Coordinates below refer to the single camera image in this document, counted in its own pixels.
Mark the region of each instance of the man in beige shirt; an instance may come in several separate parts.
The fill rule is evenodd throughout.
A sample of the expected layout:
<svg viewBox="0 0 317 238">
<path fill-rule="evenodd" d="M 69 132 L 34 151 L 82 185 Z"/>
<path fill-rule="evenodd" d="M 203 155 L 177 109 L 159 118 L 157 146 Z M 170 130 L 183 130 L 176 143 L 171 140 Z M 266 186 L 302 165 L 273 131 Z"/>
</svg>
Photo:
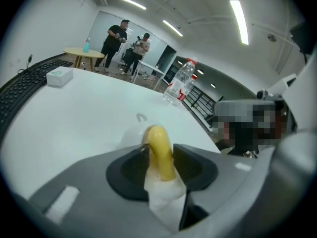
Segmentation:
<svg viewBox="0 0 317 238">
<path fill-rule="evenodd" d="M 124 72 L 121 73 L 121 75 L 126 75 L 128 70 L 130 69 L 130 66 L 133 64 L 133 70 L 132 70 L 132 76 L 134 75 L 135 69 L 138 66 L 139 60 L 141 60 L 144 56 L 144 54 L 149 51 L 150 49 L 150 42 L 148 42 L 150 35 L 149 33 L 145 33 L 142 40 L 138 41 L 138 44 L 135 46 L 130 61 L 127 64 L 127 67 L 125 68 Z"/>
</svg>

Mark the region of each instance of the doorway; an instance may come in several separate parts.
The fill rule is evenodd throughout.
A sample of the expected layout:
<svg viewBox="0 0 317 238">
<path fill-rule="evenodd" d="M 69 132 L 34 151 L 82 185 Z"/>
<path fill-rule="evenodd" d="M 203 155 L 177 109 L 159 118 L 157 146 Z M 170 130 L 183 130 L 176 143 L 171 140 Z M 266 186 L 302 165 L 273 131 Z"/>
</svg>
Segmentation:
<svg viewBox="0 0 317 238">
<path fill-rule="evenodd" d="M 157 62 L 157 65 L 160 71 L 163 71 L 163 72 L 166 71 L 168 65 L 172 61 L 175 54 L 176 54 L 176 50 L 174 50 L 169 45 L 167 45 Z"/>
</svg>

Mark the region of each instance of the beige shirt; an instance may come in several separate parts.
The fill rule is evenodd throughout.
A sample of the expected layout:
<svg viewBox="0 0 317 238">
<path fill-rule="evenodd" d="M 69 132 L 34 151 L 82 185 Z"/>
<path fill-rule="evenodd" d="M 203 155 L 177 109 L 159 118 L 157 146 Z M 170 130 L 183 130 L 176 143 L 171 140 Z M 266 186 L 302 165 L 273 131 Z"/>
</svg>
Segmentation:
<svg viewBox="0 0 317 238">
<path fill-rule="evenodd" d="M 139 42 L 143 43 L 143 47 L 145 48 L 150 48 L 150 43 L 148 41 L 143 41 L 143 40 L 140 40 Z M 145 54 L 145 51 L 140 47 L 140 46 L 136 46 L 133 50 L 134 53 L 137 53 L 139 55 L 142 55 L 144 56 Z"/>
</svg>

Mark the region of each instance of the black t-shirt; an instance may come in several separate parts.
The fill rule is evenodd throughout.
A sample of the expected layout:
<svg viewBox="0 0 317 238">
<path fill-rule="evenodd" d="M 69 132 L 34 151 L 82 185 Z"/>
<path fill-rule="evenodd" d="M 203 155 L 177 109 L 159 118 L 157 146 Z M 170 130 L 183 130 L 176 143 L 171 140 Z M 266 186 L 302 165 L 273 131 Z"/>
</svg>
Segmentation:
<svg viewBox="0 0 317 238">
<path fill-rule="evenodd" d="M 127 33 L 125 32 L 125 30 L 121 29 L 120 26 L 118 25 L 113 25 L 109 28 L 109 30 L 111 30 L 114 34 L 119 34 L 121 38 L 125 38 L 127 39 Z M 105 40 L 105 45 L 110 46 L 112 49 L 118 51 L 120 48 L 121 43 L 116 40 L 114 37 L 108 35 L 108 37 Z"/>
</svg>

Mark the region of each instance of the small white box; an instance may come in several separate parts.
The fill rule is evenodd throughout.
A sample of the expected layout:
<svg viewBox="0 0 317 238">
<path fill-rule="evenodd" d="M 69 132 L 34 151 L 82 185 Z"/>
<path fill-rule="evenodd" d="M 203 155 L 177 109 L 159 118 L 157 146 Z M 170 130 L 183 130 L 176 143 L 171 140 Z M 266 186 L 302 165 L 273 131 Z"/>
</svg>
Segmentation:
<svg viewBox="0 0 317 238">
<path fill-rule="evenodd" d="M 73 77 L 73 68 L 60 66 L 46 74 L 48 85 L 62 87 Z"/>
</svg>

